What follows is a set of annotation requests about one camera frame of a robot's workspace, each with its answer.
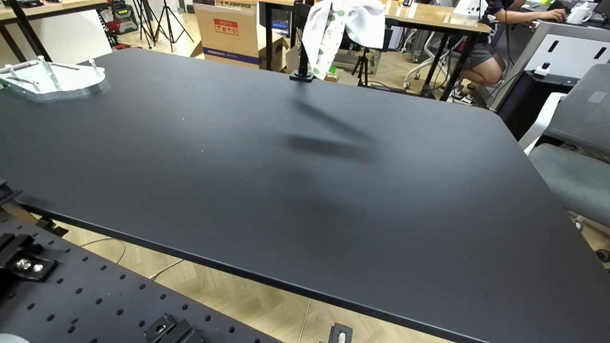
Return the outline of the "white towel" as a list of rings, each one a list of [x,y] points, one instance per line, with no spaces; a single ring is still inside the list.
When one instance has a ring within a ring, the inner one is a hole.
[[[326,78],[343,36],[359,45],[382,49],[385,3],[382,0],[321,0],[309,9],[302,41],[315,78]]]

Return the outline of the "black towel stand pole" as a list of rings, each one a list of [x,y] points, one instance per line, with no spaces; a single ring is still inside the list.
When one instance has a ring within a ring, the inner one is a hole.
[[[290,78],[296,81],[311,81],[313,80],[313,74],[309,72],[309,57],[307,57],[305,45],[300,45],[298,68],[290,74]]]

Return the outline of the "brown cardboard box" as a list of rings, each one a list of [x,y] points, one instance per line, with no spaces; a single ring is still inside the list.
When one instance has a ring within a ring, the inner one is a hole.
[[[258,0],[195,3],[206,60],[258,68],[265,49]]]

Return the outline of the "seated person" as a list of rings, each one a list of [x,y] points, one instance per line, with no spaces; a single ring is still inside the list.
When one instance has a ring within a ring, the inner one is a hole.
[[[477,85],[496,85],[507,68],[507,57],[498,43],[511,45],[511,28],[517,24],[536,26],[540,20],[565,22],[568,9],[551,5],[549,9],[525,9],[526,0],[485,0],[481,20],[490,26],[490,34],[479,38],[464,64],[462,76]]]

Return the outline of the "long wooden desk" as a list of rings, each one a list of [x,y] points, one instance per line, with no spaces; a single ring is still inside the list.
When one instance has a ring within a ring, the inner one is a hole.
[[[260,0],[263,9],[292,11],[302,0]],[[391,24],[425,28],[452,34],[488,34],[490,26],[469,17],[456,15],[452,7],[435,3],[410,3],[403,0],[378,0]]]

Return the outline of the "grey office chair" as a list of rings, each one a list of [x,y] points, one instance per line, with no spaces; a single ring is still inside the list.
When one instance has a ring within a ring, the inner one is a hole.
[[[528,156],[568,211],[610,224],[610,64],[591,66],[559,99]]]

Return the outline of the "black perforated breadboard plate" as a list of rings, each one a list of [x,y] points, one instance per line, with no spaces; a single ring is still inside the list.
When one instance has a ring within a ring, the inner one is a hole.
[[[4,213],[2,343],[279,343]]]

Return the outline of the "grey cabinet with slots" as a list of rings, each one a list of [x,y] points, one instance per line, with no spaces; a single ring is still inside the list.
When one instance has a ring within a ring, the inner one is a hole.
[[[505,78],[490,91],[488,106],[498,110],[517,78],[546,68],[546,76],[582,78],[593,64],[610,60],[610,28],[591,24],[542,22],[511,28],[511,45],[500,40],[507,57]]]

